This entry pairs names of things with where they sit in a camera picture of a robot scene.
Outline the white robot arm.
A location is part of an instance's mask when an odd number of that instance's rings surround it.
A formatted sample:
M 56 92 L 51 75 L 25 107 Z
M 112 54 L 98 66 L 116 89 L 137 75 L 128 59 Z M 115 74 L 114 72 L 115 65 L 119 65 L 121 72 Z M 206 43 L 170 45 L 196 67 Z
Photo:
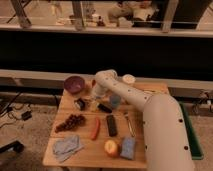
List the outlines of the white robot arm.
M 97 72 L 94 79 L 94 98 L 110 90 L 143 114 L 147 171 L 195 171 L 183 113 L 171 95 L 146 93 L 120 82 L 113 69 Z

